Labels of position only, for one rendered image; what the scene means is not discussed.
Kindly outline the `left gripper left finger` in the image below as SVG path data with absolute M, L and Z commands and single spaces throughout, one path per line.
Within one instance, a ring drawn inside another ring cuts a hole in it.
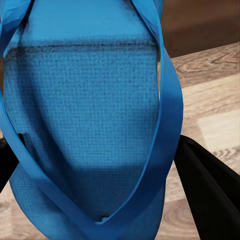
M 19 138 L 21 139 L 24 146 L 25 140 L 21 133 L 18 133 Z M 0 138 L 0 193 L 6 186 L 9 178 L 13 174 L 19 160 L 11 149 L 5 137 Z

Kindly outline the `sandal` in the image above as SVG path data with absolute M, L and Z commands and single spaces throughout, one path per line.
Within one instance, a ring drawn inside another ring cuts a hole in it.
M 49 240 L 157 236 L 184 114 L 163 5 L 0 0 L 0 129 L 19 160 L 9 183 Z

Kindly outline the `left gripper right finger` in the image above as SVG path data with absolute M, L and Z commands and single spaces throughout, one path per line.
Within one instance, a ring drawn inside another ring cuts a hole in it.
M 240 175 L 182 134 L 174 162 L 200 240 L 240 240 Z

